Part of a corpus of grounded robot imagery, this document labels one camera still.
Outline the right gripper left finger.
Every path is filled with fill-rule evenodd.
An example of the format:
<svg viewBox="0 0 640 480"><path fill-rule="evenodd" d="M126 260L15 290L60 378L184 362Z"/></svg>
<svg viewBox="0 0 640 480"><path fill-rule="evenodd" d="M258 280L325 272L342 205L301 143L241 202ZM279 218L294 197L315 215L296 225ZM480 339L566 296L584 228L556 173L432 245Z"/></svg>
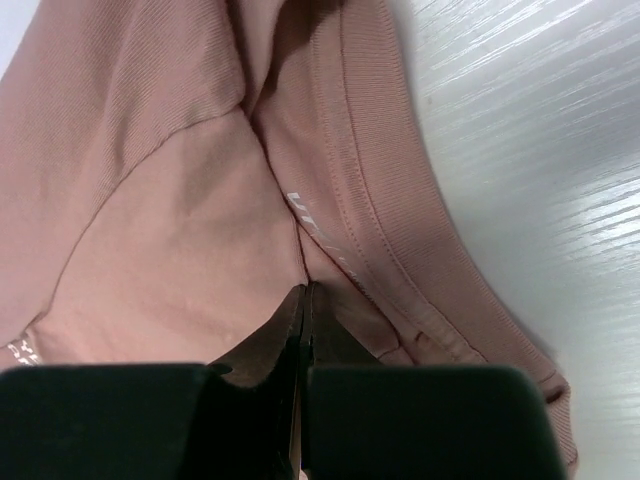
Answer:
<svg viewBox="0 0 640 480"><path fill-rule="evenodd" d="M210 364L56 365L1 376L5 479L295 479L306 289Z"/></svg>

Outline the pink printed t-shirt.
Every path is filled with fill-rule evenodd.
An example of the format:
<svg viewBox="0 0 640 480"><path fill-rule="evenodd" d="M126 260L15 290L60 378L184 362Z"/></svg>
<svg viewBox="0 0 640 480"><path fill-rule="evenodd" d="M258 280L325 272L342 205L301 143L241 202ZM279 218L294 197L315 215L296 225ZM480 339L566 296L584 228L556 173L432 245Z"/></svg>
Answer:
<svg viewBox="0 0 640 480"><path fill-rule="evenodd" d="M1 81L1 366L214 360L317 281L390 365L570 388L449 218L383 1L43 1Z"/></svg>

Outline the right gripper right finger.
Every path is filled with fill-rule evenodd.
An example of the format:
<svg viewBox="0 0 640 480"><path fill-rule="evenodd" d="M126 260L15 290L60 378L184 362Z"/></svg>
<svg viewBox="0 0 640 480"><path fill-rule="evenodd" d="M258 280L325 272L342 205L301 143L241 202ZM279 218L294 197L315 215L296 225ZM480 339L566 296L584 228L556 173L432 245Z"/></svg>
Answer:
<svg viewBox="0 0 640 480"><path fill-rule="evenodd" d="M536 385L508 366L386 366L306 290L301 466L311 479L564 479Z"/></svg>

